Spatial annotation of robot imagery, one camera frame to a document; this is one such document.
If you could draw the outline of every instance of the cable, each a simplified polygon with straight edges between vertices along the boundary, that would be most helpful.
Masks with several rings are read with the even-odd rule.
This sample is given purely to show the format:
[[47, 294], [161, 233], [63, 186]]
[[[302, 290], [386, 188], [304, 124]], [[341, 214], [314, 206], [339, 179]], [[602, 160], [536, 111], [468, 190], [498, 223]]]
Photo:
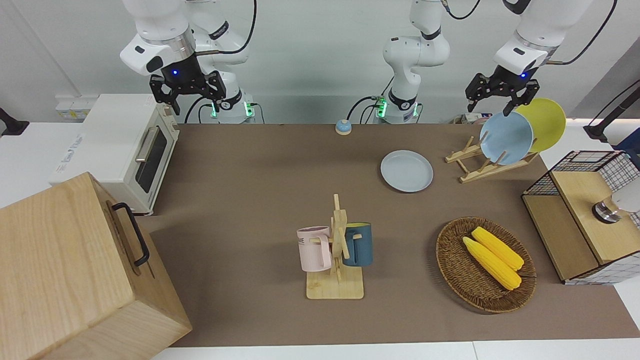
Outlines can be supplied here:
[[480, 0], [477, 0], [477, 1], [476, 1], [476, 4], [474, 5], [474, 7], [471, 9], [471, 11], [470, 11], [468, 14], [466, 14], [466, 15], [465, 15], [465, 16], [463, 16], [463, 17], [457, 17], [457, 16], [455, 16], [455, 15], [453, 15], [453, 14], [451, 13], [451, 9], [449, 8], [449, 3], [447, 2], [447, 0], [442, 0], [441, 2], [442, 2], [442, 5], [444, 6], [445, 10], [447, 10], [447, 13], [448, 13], [452, 18], [454, 18], [454, 19], [456, 19], [456, 20], [464, 20], [464, 19], [466, 19], [467, 17], [470, 17], [470, 16], [471, 16], [471, 14], [473, 14], [473, 13], [474, 13], [474, 11], [476, 10], [476, 8], [477, 8], [477, 7], [478, 7], [478, 5], [480, 4]]
[[347, 120], [349, 120], [351, 118], [351, 113], [353, 113], [353, 110], [355, 110], [355, 108], [360, 105], [361, 102], [363, 101], [367, 101], [367, 100], [378, 100], [377, 96], [365, 96], [362, 99], [356, 101], [356, 103], [351, 107], [351, 110], [349, 110], [349, 114], [347, 115]]
[[233, 51], [222, 51], [222, 50], [199, 51], [195, 53], [196, 56], [215, 55], [215, 54], [237, 54], [237, 53], [240, 53], [242, 50], [246, 49], [247, 45], [249, 45], [249, 41], [251, 41], [251, 37], [253, 36], [253, 30], [255, 29], [255, 18], [257, 17], [257, 15], [258, 15], [258, 1], [253, 0], [253, 19], [251, 20], [251, 29], [249, 30], [249, 35], [246, 37], [246, 41], [244, 42], [244, 45], [242, 45], [240, 49], [233, 50]]
[[591, 122], [589, 122], [588, 126], [591, 126], [591, 124], [593, 124], [593, 122], [600, 116], [600, 114], [602, 114], [602, 112], [609, 107], [609, 105], [611, 105], [617, 98], [621, 97], [622, 94], [624, 94], [625, 92], [627, 92], [629, 89], [631, 89], [632, 87], [634, 87], [636, 84], [640, 83], [640, 79], [636, 80], [633, 84], [629, 85], [626, 89], [622, 90], [620, 92], [620, 94], [616, 95], [616, 97], [614, 97], [613, 99], [611, 99], [611, 101], [609, 101], [604, 108], [602, 108], [602, 110], [600, 110], [600, 112], [593, 117], [593, 120]]
[[200, 102], [200, 100], [204, 99], [204, 96], [201, 96], [198, 98], [198, 100], [194, 101], [193, 104], [191, 104], [191, 107], [189, 108], [189, 111], [187, 111], [187, 115], [184, 117], [184, 123], [187, 123], [187, 120], [189, 120], [189, 115], [191, 115], [191, 112], [193, 111], [193, 108], [196, 107], [196, 104]]
[[[387, 89], [391, 86], [391, 83], [394, 81], [394, 78], [396, 76], [392, 76], [391, 80], [389, 80], [389, 83], [385, 86], [385, 89], [382, 90], [382, 92], [380, 93], [380, 96], [384, 96], [385, 92], [387, 91]], [[371, 118], [371, 114], [373, 114], [373, 109], [371, 109], [371, 111], [369, 112], [369, 116], [367, 116], [367, 121], [365, 121], [364, 123], [367, 124], [369, 122], [369, 119]]]
[[213, 107], [213, 105], [211, 105], [211, 104], [204, 104], [204, 105], [200, 105], [200, 107], [199, 107], [199, 109], [198, 109], [198, 124], [202, 124], [202, 117], [200, 117], [200, 112], [202, 111], [202, 108], [204, 108], [204, 107], [206, 107], [206, 106], [208, 106], [208, 107], [210, 107], [210, 108], [212, 108], [212, 107]]
[[264, 111], [262, 110], [262, 105], [258, 104], [257, 102], [254, 102], [254, 104], [255, 104], [257, 107], [259, 107], [259, 108], [260, 108], [260, 117], [262, 117], [262, 123], [263, 123], [263, 124], [266, 124], [266, 123], [264, 122]]
[[587, 44], [587, 46], [585, 46], [584, 49], [582, 49], [582, 51], [578, 55], [576, 55], [576, 57], [574, 57], [569, 61], [553, 61], [553, 60], [548, 61], [547, 65], [569, 65], [573, 63], [575, 60], [578, 60], [582, 56], [582, 54], [584, 54], [587, 51], [587, 49], [589, 49], [589, 46], [593, 44], [593, 42], [596, 40], [598, 35], [600, 35], [600, 32], [602, 31], [602, 29], [604, 29], [605, 25], [607, 25], [607, 23], [609, 22], [609, 19], [611, 19], [611, 15], [613, 15], [613, 11], [616, 9], [616, 5], [618, 5], [618, 0], [613, 0], [613, 4], [611, 4], [611, 10], [609, 10], [609, 13], [607, 14], [607, 17], [602, 22], [602, 25], [600, 25], [600, 29], [598, 29], [596, 34], [593, 35], [593, 38], [591, 38], [591, 40]]
[[375, 108], [375, 107], [377, 107], [377, 105], [373, 104], [373, 105], [367, 106], [366, 108], [364, 108], [364, 110], [362, 110], [362, 114], [360, 114], [360, 122], [359, 122], [359, 124], [362, 124], [362, 119], [364, 118], [364, 113], [367, 112], [367, 109], [368, 108]]
[[420, 117], [422, 116], [422, 111], [424, 110], [424, 105], [422, 105], [421, 102], [419, 102], [418, 105], [416, 105], [416, 107], [418, 106], [420, 106], [420, 112], [418, 113], [418, 120], [415, 121], [416, 124], [420, 121]]

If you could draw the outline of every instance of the blue plate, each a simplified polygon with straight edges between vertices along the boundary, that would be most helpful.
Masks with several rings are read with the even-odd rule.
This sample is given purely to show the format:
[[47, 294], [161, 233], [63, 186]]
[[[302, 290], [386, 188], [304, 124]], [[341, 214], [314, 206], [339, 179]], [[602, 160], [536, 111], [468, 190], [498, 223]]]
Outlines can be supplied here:
[[507, 152], [498, 165], [517, 163], [527, 155], [533, 144], [530, 123], [515, 111], [507, 117], [502, 112], [490, 117], [480, 130], [480, 138], [487, 131], [489, 133], [480, 144], [483, 154], [495, 163], [504, 151]]

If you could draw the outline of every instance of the dark blue mug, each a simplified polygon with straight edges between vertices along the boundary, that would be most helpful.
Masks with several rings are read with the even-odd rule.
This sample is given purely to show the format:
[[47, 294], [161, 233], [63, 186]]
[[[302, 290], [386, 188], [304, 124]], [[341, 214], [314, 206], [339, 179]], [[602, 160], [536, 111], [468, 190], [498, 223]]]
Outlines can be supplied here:
[[347, 224], [344, 238], [349, 249], [349, 259], [342, 257], [347, 266], [369, 266], [373, 263], [373, 239], [371, 224], [368, 222], [350, 222]]

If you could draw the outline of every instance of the oven handle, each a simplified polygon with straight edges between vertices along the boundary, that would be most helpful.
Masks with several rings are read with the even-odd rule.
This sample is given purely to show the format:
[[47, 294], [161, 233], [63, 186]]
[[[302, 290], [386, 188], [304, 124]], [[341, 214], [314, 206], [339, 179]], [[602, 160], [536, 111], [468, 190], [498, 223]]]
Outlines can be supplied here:
[[138, 241], [140, 242], [140, 247], [142, 248], [142, 257], [138, 260], [134, 261], [133, 264], [140, 267], [140, 265], [144, 264], [149, 260], [149, 248], [147, 247], [147, 243], [145, 243], [144, 237], [142, 237], [142, 233], [140, 232], [140, 228], [138, 227], [138, 223], [136, 219], [133, 217], [133, 211], [129, 205], [124, 202], [119, 202], [111, 207], [113, 211], [117, 211], [119, 209], [125, 209], [129, 216], [129, 220], [131, 220], [131, 224], [133, 225], [134, 231], [136, 231], [136, 236], [138, 237]]
[[149, 159], [149, 155], [151, 154], [151, 149], [154, 147], [154, 143], [156, 142], [156, 138], [160, 133], [160, 127], [152, 127], [147, 131], [147, 135], [145, 136], [145, 140], [142, 142], [142, 146], [140, 147], [140, 151], [138, 151], [138, 155], [136, 155], [137, 163], [146, 163]]

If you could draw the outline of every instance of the plate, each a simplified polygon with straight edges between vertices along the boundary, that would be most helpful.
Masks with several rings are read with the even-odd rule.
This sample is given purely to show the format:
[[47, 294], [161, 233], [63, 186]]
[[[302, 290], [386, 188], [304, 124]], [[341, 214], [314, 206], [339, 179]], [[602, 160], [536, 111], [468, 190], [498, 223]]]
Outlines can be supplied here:
[[527, 118], [533, 128], [536, 142], [531, 146], [532, 152], [547, 150], [564, 134], [566, 116], [562, 107], [551, 99], [533, 99], [529, 105], [519, 106], [514, 111]]
[[[471, 236], [478, 226], [504, 241], [524, 260], [518, 270], [522, 278], [520, 286], [507, 290], [500, 285], [469, 254], [462, 242], [463, 236]], [[525, 306], [536, 289], [536, 268], [527, 249], [507, 229], [499, 224], [479, 217], [465, 217], [449, 222], [440, 231], [436, 241], [438, 268], [451, 289], [464, 301], [488, 313], [506, 313]]]
[[391, 187], [406, 193], [419, 192], [433, 180], [431, 163], [417, 152], [396, 150], [382, 159], [382, 177]]
[[496, 163], [502, 152], [507, 154], [498, 165], [515, 164], [524, 158], [533, 143], [533, 129], [527, 119], [512, 111], [509, 116], [502, 112], [490, 117], [480, 130], [480, 139], [489, 132], [480, 144], [483, 154]]

